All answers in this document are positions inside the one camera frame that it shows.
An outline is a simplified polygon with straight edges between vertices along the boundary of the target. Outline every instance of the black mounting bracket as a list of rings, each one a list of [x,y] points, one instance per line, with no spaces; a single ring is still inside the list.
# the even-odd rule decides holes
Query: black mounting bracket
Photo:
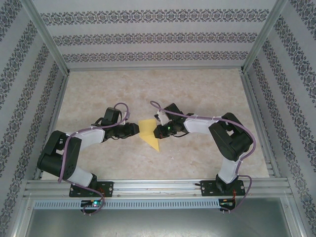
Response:
[[[200,184],[197,184],[201,188],[202,197],[213,197],[213,196],[233,196],[234,190],[236,196],[245,195],[245,187],[242,180],[236,180],[234,185],[231,186],[228,190],[225,190],[222,193],[216,186],[216,180],[202,180]]]
[[[114,182],[98,181],[95,190],[102,193],[105,198],[111,198],[113,194]],[[100,195],[95,192],[90,192],[86,189],[79,188],[75,185],[70,186],[69,197],[71,198],[99,198]]]

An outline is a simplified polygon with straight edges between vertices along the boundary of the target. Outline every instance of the marble floor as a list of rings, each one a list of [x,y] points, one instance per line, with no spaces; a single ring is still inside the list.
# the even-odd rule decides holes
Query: marble floor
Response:
[[[232,112],[257,138],[237,69],[71,72],[55,129],[86,128],[117,102],[128,104],[130,122],[153,119],[157,111],[150,100],[163,107],[175,103],[185,114]],[[78,165],[99,179],[203,179],[215,178],[220,170],[223,157],[209,135],[169,137],[159,140],[159,147],[157,152],[139,135],[110,139],[82,151]],[[269,176],[260,145],[240,174]],[[42,179],[56,177],[44,173]]]

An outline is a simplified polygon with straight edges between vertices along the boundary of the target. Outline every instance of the perforated metal strip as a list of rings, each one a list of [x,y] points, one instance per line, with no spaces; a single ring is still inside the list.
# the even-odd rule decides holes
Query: perforated metal strip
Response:
[[[80,200],[37,200],[34,209],[79,209]],[[201,209],[220,208],[219,200],[165,199],[165,200],[106,200],[102,209]]]

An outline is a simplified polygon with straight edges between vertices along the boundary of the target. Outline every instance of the yellow paper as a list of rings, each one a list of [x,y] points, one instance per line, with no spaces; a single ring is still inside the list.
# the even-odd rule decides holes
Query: yellow paper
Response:
[[[139,137],[159,151],[158,139],[154,136],[156,128],[156,119],[147,119],[138,121]]]

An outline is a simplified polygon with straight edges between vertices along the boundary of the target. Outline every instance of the robotic arm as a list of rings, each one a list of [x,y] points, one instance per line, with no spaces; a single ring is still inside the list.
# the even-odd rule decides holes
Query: robotic arm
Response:
[[[103,118],[99,118],[91,127],[108,126],[117,123],[120,110],[107,108]],[[119,124],[111,128],[88,130],[76,134],[69,141],[66,154],[66,165],[62,179],[96,190],[97,176],[77,166],[79,152],[86,147],[102,143],[109,138],[125,139],[139,133],[138,125],[135,123]],[[57,177],[60,176],[62,167],[61,151],[65,148],[67,138],[72,133],[54,131],[38,160],[38,168]]]
[[[183,114],[174,103],[164,109]],[[219,151],[225,158],[223,159],[221,170],[216,175],[216,187],[221,193],[230,190],[238,180],[236,170],[240,159],[253,143],[251,137],[242,128],[234,124],[197,118],[194,114],[187,115],[196,118],[185,118],[158,111],[155,117],[161,124],[154,130],[155,137],[163,139],[170,135],[175,135],[177,132],[184,132],[185,134],[198,132],[212,135]],[[242,125],[232,113],[226,113],[220,118]]]

